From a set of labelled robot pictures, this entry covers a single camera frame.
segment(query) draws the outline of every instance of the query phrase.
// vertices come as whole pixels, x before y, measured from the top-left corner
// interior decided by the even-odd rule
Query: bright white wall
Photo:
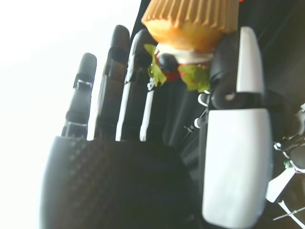
[[[0,228],[38,228],[43,170],[81,57],[96,55],[92,105],[116,24],[140,0],[0,1]]]

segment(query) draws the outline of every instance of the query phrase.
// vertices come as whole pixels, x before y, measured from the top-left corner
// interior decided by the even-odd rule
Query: cupcake
[[[207,84],[208,74],[198,68],[208,72],[221,38],[237,30],[238,7],[239,0],[152,0],[142,23],[159,43],[156,64],[165,76],[179,73],[190,90],[202,91],[195,84]]]

